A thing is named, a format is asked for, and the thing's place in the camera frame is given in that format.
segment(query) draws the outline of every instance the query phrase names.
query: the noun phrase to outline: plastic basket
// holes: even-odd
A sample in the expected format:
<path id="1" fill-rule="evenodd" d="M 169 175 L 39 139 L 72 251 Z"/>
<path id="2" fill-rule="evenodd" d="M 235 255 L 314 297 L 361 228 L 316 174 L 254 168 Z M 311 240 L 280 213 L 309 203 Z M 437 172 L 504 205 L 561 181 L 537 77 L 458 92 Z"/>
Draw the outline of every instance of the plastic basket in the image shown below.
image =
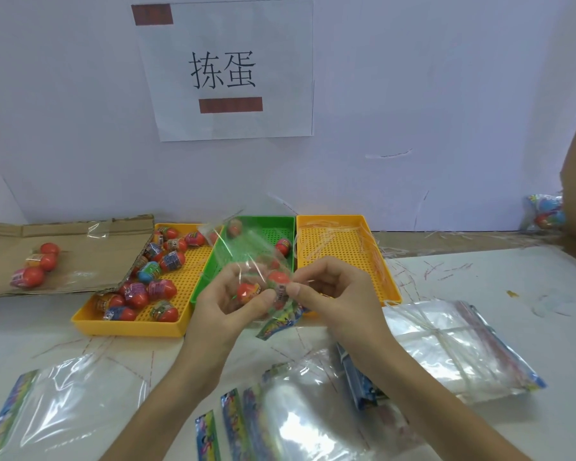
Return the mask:
<path id="1" fill-rule="evenodd" d="M 289 240 L 294 246 L 294 235 L 295 235 L 295 218 L 294 217 L 257 217 L 257 216 L 241 216 L 236 217 L 243 223 L 243 229 L 246 230 L 248 227 L 258 227 L 262 230 L 262 235 L 265 237 L 269 244 L 275 246 L 275 243 L 282 238 Z M 226 231 L 226 227 L 222 229 L 222 236 Z M 194 289 L 192 294 L 191 302 L 196 304 L 196 299 L 200 292 L 211 282 L 212 279 L 220 272 L 221 267 L 217 262 L 215 253 L 216 249 L 226 249 L 223 243 L 216 243 L 214 247 L 213 254 L 209 257 L 207 265 L 203 270 L 203 274 L 198 281 L 198 285 Z M 288 266 L 294 271 L 294 255 L 291 249 L 290 253 L 286 257 Z"/>
<path id="2" fill-rule="evenodd" d="M 297 216 L 297 265 L 299 268 L 325 255 L 334 255 L 371 275 L 375 292 L 383 301 L 402 301 L 399 289 L 362 215 Z"/>
<path id="3" fill-rule="evenodd" d="M 181 235 L 186 235 L 196 231 L 198 224 L 163 223 L 155 225 L 156 229 L 164 226 L 175 228 Z M 94 308 L 92 297 L 77 311 L 71 322 L 86 335 L 183 336 L 192 317 L 190 297 L 211 255 L 211 250 L 211 247 L 207 245 L 189 248 L 185 252 L 185 265 L 181 269 L 162 273 L 160 276 L 161 279 L 172 280 L 177 286 L 177 295 L 171 299 L 171 303 L 179 310 L 177 322 L 155 322 L 149 315 L 153 303 L 141 310 L 132 322 L 102 320 L 102 312 Z"/>

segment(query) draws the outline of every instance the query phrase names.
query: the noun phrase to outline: white table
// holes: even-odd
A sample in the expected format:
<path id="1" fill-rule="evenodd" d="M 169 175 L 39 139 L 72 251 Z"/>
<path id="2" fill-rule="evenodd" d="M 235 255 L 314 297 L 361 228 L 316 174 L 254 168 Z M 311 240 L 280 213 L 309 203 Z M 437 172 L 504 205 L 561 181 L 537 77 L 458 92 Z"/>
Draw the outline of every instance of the white table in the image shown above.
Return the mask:
<path id="1" fill-rule="evenodd" d="M 576 459 L 576 260 L 553 247 L 530 247 L 388 262 L 402 285 L 404 302 L 434 297 L 471 302 L 549 385 L 532 395 L 493 401 L 477 410 L 536 460 Z M 180 339 L 82 336 L 69 318 L 85 298 L 0 298 L 0 408 L 21 373 L 83 353 L 110 356 L 152 387 L 168 370 Z M 219 396 L 252 382 L 271 364 L 299 360 L 311 349 L 329 343 L 325 329 L 311 323 L 283 331 L 267 342 L 246 330 L 228 359 L 220 385 L 184 425 L 167 459 L 196 459 L 193 419 L 212 408 L 222 453 L 228 456 Z M 93 448 L 73 452 L 69 461 L 98 458 L 113 436 L 108 434 Z M 399 457 L 436 458 L 426 446 Z"/>

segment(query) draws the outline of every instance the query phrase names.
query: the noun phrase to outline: red rectangle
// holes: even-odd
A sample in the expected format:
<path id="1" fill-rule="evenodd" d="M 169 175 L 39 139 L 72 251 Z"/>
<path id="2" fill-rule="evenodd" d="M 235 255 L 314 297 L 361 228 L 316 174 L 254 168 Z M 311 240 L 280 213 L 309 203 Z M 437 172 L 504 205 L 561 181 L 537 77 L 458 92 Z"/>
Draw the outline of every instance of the red rectangle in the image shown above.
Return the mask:
<path id="1" fill-rule="evenodd" d="M 165 26 L 172 24 L 171 5 L 132 5 L 137 26 Z"/>
<path id="2" fill-rule="evenodd" d="M 242 113 L 262 111 L 262 97 L 200 98 L 201 113 Z"/>

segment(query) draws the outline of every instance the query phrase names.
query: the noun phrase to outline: white paper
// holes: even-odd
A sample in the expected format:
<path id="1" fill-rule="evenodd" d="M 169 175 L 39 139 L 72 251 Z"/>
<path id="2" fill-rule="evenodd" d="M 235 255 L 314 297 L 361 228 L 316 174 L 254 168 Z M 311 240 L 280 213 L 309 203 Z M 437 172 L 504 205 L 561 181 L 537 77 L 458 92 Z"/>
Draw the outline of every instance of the white paper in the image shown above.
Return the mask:
<path id="1" fill-rule="evenodd" d="M 312 135 L 312 0 L 171 4 L 171 13 L 172 25 L 136 26 L 161 141 Z M 248 65 L 240 76 L 239 64 Z M 244 97 L 261 97 L 263 110 L 201 113 L 199 99 Z"/>

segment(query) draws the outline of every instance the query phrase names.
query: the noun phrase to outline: person's left arm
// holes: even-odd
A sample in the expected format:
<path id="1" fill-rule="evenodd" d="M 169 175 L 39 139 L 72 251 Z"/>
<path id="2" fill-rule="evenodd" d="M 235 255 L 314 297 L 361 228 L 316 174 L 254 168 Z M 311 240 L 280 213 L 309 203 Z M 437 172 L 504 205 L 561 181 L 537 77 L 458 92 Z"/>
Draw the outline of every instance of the person's left arm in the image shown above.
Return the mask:
<path id="1" fill-rule="evenodd" d="M 231 298 L 242 268 L 227 265 L 198 296 L 175 362 L 100 461 L 163 459 L 186 419 L 215 389 L 239 334 L 275 300 L 269 289 L 238 309 Z"/>

